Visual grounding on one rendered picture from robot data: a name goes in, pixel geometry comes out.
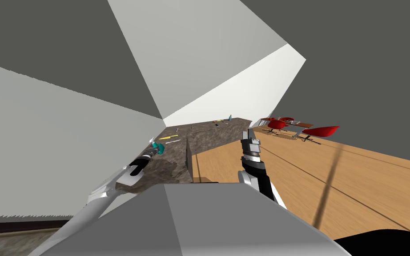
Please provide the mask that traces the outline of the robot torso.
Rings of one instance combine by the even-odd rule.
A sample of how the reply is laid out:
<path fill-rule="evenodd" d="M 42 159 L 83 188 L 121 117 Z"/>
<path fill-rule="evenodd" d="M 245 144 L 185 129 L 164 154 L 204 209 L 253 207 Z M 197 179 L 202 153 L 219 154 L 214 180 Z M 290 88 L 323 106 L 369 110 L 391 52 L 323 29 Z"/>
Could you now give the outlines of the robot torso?
<path fill-rule="evenodd" d="M 157 184 L 88 223 L 76 215 L 29 256 L 351 256 L 241 183 Z"/>

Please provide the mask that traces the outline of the teal spray bottle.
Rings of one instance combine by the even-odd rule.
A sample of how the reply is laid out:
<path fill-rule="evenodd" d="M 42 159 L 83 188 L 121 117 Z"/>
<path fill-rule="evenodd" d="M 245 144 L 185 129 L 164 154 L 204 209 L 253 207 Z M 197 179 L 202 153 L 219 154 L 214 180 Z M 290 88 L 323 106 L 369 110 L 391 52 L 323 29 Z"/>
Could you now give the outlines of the teal spray bottle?
<path fill-rule="evenodd" d="M 161 143 L 156 143 L 154 137 L 152 137 L 149 142 L 150 142 L 152 148 L 157 150 L 158 154 L 160 154 L 160 155 L 163 154 L 165 148 Z"/>

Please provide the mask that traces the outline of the brown dining table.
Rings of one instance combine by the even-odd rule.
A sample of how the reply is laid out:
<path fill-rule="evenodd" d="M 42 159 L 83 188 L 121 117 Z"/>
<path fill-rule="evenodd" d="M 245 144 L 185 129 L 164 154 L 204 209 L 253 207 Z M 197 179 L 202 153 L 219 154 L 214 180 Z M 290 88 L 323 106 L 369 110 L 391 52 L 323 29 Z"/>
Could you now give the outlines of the brown dining table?
<path fill-rule="evenodd" d="M 272 118 L 262 118 L 260 119 L 258 126 L 264 126 L 266 123 L 269 123 L 271 120 L 273 120 Z M 297 127 L 301 127 L 301 130 L 299 132 L 297 132 L 295 135 L 292 136 L 292 138 L 296 138 L 297 136 L 299 136 L 305 129 L 307 128 L 311 128 L 313 125 L 312 124 L 307 124 L 307 123 L 303 123 L 300 121 L 285 121 L 286 126 L 291 125 L 291 126 L 297 126 Z"/>

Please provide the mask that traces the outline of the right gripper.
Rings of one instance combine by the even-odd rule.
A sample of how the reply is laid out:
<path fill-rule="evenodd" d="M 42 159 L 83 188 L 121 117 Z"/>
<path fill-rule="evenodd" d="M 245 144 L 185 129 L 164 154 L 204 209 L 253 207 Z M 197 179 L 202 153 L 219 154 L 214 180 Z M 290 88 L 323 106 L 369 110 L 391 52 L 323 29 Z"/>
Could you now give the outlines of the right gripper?
<path fill-rule="evenodd" d="M 248 132 L 243 131 L 242 140 L 243 154 L 259 154 L 260 151 L 260 140 L 257 140 L 253 128 L 249 128 Z"/>

